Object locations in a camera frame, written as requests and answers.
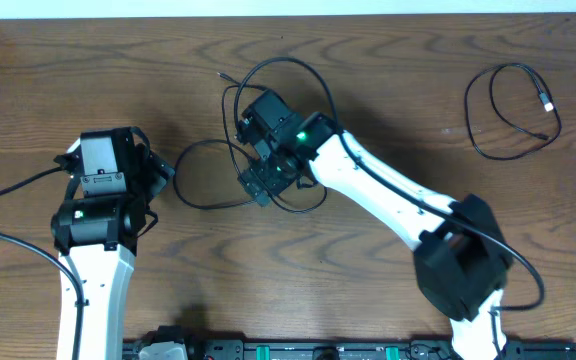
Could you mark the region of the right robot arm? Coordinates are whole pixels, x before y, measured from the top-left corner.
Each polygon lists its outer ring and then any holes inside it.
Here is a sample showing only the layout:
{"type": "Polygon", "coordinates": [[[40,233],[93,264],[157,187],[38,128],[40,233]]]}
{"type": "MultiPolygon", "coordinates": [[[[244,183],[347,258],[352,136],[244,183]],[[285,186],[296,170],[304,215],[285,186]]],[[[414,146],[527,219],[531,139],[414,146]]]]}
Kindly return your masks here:
{"type": "Polygon", "coordinates": [[[512,264],[493,212],[470,194],[461,201],[408,179],[370,154],[347,131],[315,112],[303,117],[272,90],[242,112],[238,140],[258,153],[240,177],[266,204],[302,176],[350,198],[412,251],[417,285],[449,318],[452,349],[463,359],[497,359],[506,344],[500,304],[512,264]]]}

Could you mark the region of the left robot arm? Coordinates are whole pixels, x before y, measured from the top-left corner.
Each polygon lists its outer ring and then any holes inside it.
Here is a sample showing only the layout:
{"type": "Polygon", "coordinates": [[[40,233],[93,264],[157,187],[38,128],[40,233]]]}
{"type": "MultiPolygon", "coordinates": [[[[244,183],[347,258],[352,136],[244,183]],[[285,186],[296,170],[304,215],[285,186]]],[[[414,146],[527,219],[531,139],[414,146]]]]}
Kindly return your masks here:
{"type": "Polygon", "coordinates": [[[54,161],[71,177],[51,219],[64,269],[57,356],[119,359],[138,239],[175,171],[138,127],[86,131],[54,161]]]}

